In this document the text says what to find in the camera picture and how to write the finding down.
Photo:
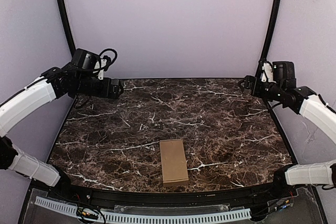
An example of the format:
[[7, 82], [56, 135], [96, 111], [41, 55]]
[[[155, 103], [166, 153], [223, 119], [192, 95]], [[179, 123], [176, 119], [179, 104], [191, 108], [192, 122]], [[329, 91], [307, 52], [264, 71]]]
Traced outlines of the brown cardboard paper box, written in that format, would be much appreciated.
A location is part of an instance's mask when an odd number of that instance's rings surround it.
[[186, 185], [189, 182], [182, 139], [160, 141], [162, 179], [164, 187]]

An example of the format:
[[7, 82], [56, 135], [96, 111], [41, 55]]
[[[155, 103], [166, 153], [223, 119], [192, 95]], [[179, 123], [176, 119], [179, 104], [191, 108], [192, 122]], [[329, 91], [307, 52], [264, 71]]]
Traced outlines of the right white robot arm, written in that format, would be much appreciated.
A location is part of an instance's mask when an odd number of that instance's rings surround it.
[[[262, 61], [256, 76], [247, 75], [238, 83], [245, 94], [276, 101], [319, 128], [335, 141], [335, 110], [307, 86], [297, 86], [295, 66], [290, 61]], [[335, 161], [308, 165], [287, 165], [274, 173], [280, 186], [321, 185], [335, 188]]]

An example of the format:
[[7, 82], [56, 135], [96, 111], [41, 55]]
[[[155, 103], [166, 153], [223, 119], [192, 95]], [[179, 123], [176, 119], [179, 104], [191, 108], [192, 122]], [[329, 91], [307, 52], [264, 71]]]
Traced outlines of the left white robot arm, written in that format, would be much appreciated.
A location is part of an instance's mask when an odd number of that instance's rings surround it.
[[117, 99], [123, 93], [119, 79], [104, 76], [118, 57], [107, 48], [100, 54], [76, 49], [65, 66], [43, 72], [28, 86], [1, 103], [1, 169], [12, 170], [49, 187], [70, 184], [69, 177], [59, 168], [25, 153], [7, 137], [9, 131], [42, 106], [64, 95]]

